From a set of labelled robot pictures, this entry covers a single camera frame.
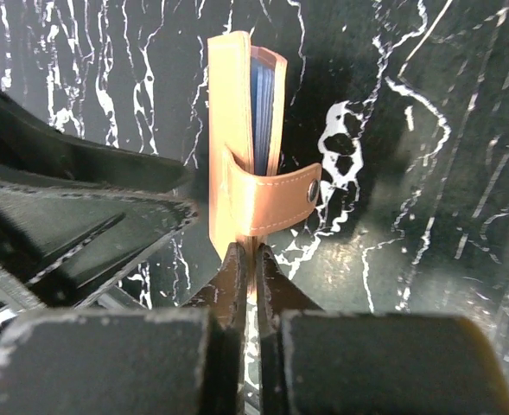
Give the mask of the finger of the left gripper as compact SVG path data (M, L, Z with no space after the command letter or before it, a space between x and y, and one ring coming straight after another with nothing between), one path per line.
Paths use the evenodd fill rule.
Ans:
M0 303L87 307L196 218L172 195L0 184Z
M110 188L167 193L188 181L180 162L96 144L43 122L0 90L0 164Z

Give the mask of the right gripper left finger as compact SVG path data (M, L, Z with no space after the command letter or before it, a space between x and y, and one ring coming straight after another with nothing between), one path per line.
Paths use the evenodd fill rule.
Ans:
M0 335L0 414L244 412L244 248L188 303L44 309Z

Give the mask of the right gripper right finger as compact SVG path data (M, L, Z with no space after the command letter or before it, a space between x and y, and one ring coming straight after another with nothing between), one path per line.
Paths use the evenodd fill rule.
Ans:
M509 414L487 337L463 316L325 311L258 248L263 414Z

